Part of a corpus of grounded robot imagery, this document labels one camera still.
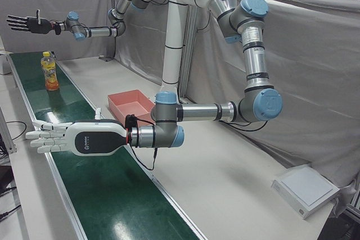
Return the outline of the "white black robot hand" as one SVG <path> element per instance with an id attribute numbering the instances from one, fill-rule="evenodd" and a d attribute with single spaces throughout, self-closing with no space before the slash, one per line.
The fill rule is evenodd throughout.
<path id="1" fill-rule="evenodd" d="M 37 9 L 35 17 L 8 15 L 6 21 L 12 30 L 17 31 L 29 31 L 35 34 L 48 34 L 54 29 L 53 24 L 49 20 L 40 17 L 40 9 Z"/>
<path id="2" fill-rule="evenodd" d="M 38 131 L 27 132 L 30 146 L 38 153 L 70 151 L 78 156 L 108 156 L 128 143 L 128 131 L 111 119 L 101 119 L 97 108 L 94 119 L 69 123 L 48 123 L 36 120 Z"/>

